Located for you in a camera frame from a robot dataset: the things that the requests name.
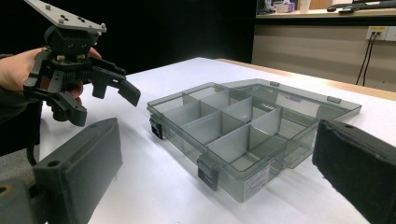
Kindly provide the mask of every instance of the electrical outlet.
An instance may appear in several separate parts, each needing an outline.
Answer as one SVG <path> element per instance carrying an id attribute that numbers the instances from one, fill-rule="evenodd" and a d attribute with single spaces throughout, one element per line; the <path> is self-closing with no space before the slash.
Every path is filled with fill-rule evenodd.
<path id="1" fill-rule="evenodd" d="M 372 36 L 372 33 L 379 33 L 379 35 L 375 38 L 375 40 L 385 40 L 388 32 L 388 26 L 369 26 L 369 30 L 367 31 L 366 39 L 369 40 Z"/>
<path id="2" fill-rule="evenodd" d="M 396 26 L 390 26 L 388 28 L 387 35 L 385 36 L 386 41 L 396 41 Z"/>

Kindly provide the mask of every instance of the black sleeve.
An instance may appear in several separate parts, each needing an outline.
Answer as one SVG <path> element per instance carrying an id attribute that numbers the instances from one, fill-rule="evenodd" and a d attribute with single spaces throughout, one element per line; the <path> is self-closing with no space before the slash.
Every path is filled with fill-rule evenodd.
<path id="1" fill-rule="evenodd" d="M 27 148 L 34 135 L 35 145 L 39 144 L 40 128 L 36 124 L 40 122 L 41 108 L 41 101 L 30 103 L 16 117 L 0 124 L 0 157 Z"/>
<path id="2" fill-rule="evenodd" d="M 0 87 L 0 124 L 23 112 L 26 108 L 26 103 L 23 100 Z"/>

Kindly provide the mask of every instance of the transparent plastic organizer box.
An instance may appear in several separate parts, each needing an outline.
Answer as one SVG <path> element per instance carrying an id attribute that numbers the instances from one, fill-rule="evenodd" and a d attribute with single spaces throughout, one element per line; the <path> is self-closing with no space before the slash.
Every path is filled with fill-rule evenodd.
<path id="1" fill-rule="evenodd" d="M 198 166 L 213 190 L 244 202 L 312 154 L 320 119 L 361 105 L 263 79 L 206 83 L 148 102 L 152 131 Z"/>

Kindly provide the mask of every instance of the finger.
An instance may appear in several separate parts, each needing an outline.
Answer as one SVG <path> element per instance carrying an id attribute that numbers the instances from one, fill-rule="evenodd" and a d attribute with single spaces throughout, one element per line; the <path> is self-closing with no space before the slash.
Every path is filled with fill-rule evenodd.
<path id="1" fill-rule="evenodd" d="M 77 97 L 75 100 L 77 101 L 77 103 L 78 103 L 79 105 L 82 105 L 81 98 Z"/>
<path id="2" fill-rule="evenodd" d="M 84 86 L 82 82 L 76 83 L 74 86 L 69 88 L 69 93 L 72 95 L 73 98 L 77 99 L 83 92 Z"/>
<path id="3" fill-rule="evenodd" d="M 95 84 L 93 83 L 92 79 L 88 78 L 88 81 L 91 82 L 91 84 L 94 86 Z"/>
<path id="4" fill-rule="evenodd" d="M 46 90 L 48 87 L 49 87 L 49 85 L 50 85 L 50 79 L 49 78 L 47 78 L 47 77 L 44 77 L 42 80 L 41 80 L 41 89 L 44 89 L 44 90 Z"/>
<path id="5" fill-rule="evenodd" d="M 90 48 L 90 52 L 88 52 L 92 57 L 95 58 L 102 58 L 102 55 L 100 55 L 100 53 L 94 49 L 94 48 Z"/>
<path id="6" fill-rule="evenodd" d="M 25 75 L 27 76 L 21 76 L 20 78 L 20 87 L 23 89 L 23 84 L 26 81 L 26 79 L 30 76 L 30 72 L 32 71 L 33 67 L 35 66 L 35 57 L 36 55 L 43 50 L 44 48 L 39 48 L 39 49 L 31 49 L 28 51 L 25 51 L 17 56 L 19 56 L 18 60 L 21 62 L 24 62 L 25 66 Z"/>

